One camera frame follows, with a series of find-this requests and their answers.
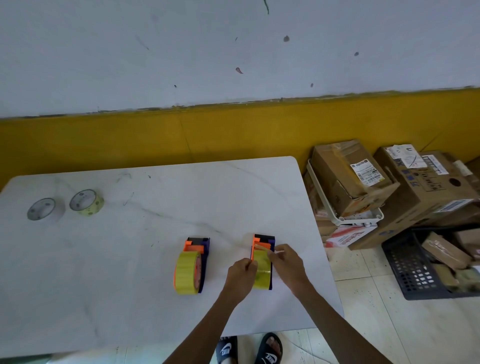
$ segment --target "white table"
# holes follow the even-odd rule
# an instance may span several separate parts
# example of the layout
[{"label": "white table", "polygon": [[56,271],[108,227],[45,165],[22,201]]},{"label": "white table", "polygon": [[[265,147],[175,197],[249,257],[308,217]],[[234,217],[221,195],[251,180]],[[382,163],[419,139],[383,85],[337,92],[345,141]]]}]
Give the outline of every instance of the white table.
[{"label": "white table", "polygon": [[[68,207],[84,189],[105,199],[90,217]],[[26,217],[44,197],[65,201],[55,223]],[[292,157],[15,177],[0,194],[0,357],[182,339],[217,298],[228,267],[250,255],[254,233],[289,243],[343,315]],[[210,237],[210,255],[203,292],[180,296],[173,271],[189,236]],[[253,290],[223,335],[311,327],[273,272],[273,290]]]}]

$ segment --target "white wall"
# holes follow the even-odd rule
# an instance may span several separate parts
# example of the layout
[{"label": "white wall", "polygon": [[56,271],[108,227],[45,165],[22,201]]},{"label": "white wall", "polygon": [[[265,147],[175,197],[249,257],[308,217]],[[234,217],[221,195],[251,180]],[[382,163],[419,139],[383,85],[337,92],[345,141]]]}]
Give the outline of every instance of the white wall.
[{"label": "white wall", "polygon": [[0,0],[0,117],[480,85],[479,1],[266,1]]}]

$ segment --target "white tape roll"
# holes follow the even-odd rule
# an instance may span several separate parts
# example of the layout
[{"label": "white tape roll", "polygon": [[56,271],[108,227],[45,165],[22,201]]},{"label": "white tape roll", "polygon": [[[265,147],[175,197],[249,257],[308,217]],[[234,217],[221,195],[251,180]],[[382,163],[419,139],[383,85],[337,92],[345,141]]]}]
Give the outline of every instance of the white tape roll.
[{"label": "white tape roll", "polygon": [[57,222],[64,213],[65,205],[63,202],[48,197],[42,198],[30,206],[27,212],[27,218],[31,221],[54,223]]}]

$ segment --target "slipper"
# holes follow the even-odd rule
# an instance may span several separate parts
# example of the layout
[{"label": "slipper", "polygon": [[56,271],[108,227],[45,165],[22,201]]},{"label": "slipper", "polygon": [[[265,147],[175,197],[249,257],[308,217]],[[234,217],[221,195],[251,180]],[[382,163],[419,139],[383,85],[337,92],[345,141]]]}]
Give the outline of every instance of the slipper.
[{"label": "slipper", "polygon": [[237,337],[230,336],[220,340],[216,345],[215,353],[218,364],[227,358],[233,358],[238,363]]},{"label": "slipper", "polygon": [[[268,338],[273,337],[278,345],[280,346],[281,354],[278,355],[270,345],[267,345]],[[280,364],[283,355],[283,346],[282,342],[273,332],[265,334],[264,338],[260,342],[260,347],[258,348],[257,358],[255,359],[255,364]]]}]

